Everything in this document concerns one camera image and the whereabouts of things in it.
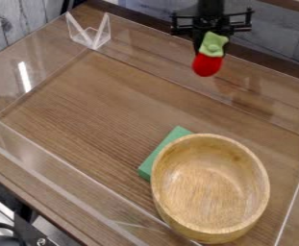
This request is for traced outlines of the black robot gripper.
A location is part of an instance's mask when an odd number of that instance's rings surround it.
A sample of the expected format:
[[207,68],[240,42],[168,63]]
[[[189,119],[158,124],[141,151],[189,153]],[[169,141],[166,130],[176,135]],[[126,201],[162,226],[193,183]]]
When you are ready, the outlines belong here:
[[188,7],[170,13],[170,35],[192,36],[193,51],[198,53],[204,33],[211,31],[219,34],[223,41],[221,57],[224,57],[229,46],[229,36],[236,32],[248,32],[251,30],[252,14],[252,8],[247,8],[244,12],[220,12],[216,15],[205,15],[193,7]]

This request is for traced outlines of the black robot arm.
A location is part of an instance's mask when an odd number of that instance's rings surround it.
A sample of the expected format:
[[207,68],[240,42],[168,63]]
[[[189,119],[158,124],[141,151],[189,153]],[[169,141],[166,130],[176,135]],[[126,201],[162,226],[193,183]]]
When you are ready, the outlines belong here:
[[251,30],[252,14],[252,8],[225,13],[224,0],[197,0],[192,6],[170,13],[170,35],[189,36],[196,54],[223,57],[229,37]]

